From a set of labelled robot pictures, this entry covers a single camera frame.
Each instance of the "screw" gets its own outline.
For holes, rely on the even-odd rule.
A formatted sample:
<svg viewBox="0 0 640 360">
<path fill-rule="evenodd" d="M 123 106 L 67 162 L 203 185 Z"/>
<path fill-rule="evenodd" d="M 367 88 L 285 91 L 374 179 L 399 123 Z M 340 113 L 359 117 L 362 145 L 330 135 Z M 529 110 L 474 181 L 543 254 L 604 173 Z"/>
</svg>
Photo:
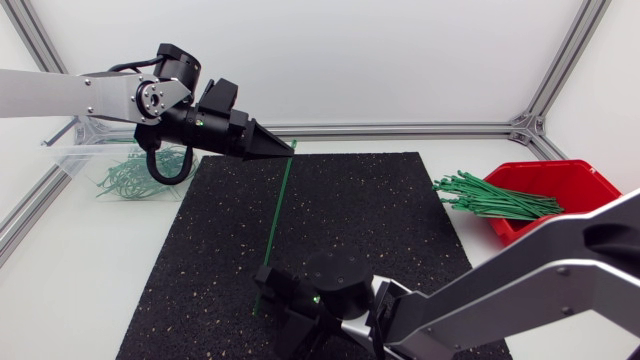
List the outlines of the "screw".
<svg viewBox="0 0 640 360">
<path fill-rule="evenodd" d="M 571 272 L 569 271 L 569 269 L 567 269 L 566 267 L 559 267 L 556 269 L 556 273 L 558 273 L 558 275 L 562 275 L 562 276 L 569 276 L 569 274 L 571 274 Z"/>
</svg>

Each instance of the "speckled black mat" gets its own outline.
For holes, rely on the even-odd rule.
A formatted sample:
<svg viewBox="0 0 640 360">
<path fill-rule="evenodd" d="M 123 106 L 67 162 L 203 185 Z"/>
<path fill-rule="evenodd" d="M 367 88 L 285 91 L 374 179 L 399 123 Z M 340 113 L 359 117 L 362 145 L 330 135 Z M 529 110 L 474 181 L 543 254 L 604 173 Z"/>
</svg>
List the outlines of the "speckled black mat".
<svg viewBox="0 0 640 360">
<path fill-rule="evenodd" d="M 149 277 L 119 359 L 272 359 L 274 322 L 252 316 L 286 160 L 205 157 Z M 271 265 L 353 244 L 376 274 L 427 294 L 469 270 L 417 153 L 297 155 Z M 318 358 L 373 359 L 341 339 Z M 456 359 L 510 359 L 504 342 Z"/>
</svg>

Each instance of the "green wire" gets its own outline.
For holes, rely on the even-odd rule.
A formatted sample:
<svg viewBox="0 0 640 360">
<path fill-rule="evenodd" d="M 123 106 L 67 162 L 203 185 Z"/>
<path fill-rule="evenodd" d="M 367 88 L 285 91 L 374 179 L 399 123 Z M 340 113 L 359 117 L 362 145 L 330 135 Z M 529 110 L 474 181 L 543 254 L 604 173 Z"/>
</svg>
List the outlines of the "green wire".
<svg viewBox="0 0 640 360">
<path fill-rule="evenodd" d="M 298 141 L 293 139 L 291 142 L 291 148 L 295 149 Z M 276 204 L 276 212 L 273 214 L 273 222 L 271 222 L 271 232 L 269 233 L 269 241 L 267 242 L 267 251 L 264 254 L 264 265 L 269 265 L 269 258 L 271 257 L 271 248 L 273 247 L 273 238 L 276 235 L 276 226 L 278 225 L 278 218 L 280 217 L 280 208 L 282 207 L 282 200 L 284 199 L 284 191 L 287 188 L 287 179 L 289 178 L 289 171 L 291 170 L 291 163 L 293 157 L 287 160 L 287 167 L 284 169 L 284 177 L 282 178 L 282 186 L 280 187 L 280 195 L 278 196 L 278 203 Z M 258 314 L 258 308 L 260 307 L 260 294 L 256 296 L 256 304 L 253 307 L 253 315 Z"/>
<path fill-rule="evenodd" d="M 452 208 L 482 217 L 535 220 L 564 211 L 555 198 L 499 188 L 468 172 L 445 176 L 434 181 L 433 190 L 458 195 L 456 199 L 440 199 Z"/>
</svg>

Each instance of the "red tray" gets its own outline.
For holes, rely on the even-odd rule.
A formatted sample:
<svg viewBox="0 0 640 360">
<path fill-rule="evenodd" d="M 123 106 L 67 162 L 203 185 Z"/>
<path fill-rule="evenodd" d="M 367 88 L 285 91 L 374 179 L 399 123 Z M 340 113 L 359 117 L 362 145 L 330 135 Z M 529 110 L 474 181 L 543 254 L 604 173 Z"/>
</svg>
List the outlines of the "red tray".
<svg viewBox="0 0 640 360">
<path fill-rule="evenodd" d="M 599 208 L 622 194 L 604 176 L 582 160 L 514 162 L 501 165 L 485 180 L 505 189 L 555 197 L 563 214 L 581 214 Z M 507 246 L 548 219 L 535 221 L 494 219 L 489 223 Z"/>
</svg>

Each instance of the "white backdrop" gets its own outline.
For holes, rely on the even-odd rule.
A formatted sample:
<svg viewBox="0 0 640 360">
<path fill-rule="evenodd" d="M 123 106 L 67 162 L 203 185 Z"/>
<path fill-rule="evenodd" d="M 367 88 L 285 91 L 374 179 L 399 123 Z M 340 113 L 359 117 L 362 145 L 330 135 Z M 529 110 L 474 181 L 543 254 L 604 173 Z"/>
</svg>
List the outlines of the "white backdrop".
<svg viewBox="0 0 640 360">
<path fill-rule="evenodd" d="M 613 0 L 548 114 L 549 137 L 622 192 L 640 187 L 640 1 Z"/>
<path fill-rule="evenodd" d="M 32 0 L 71 73 L 190 52 L 263 123 L 507 121 L 581 0 Z"/>
</svg>

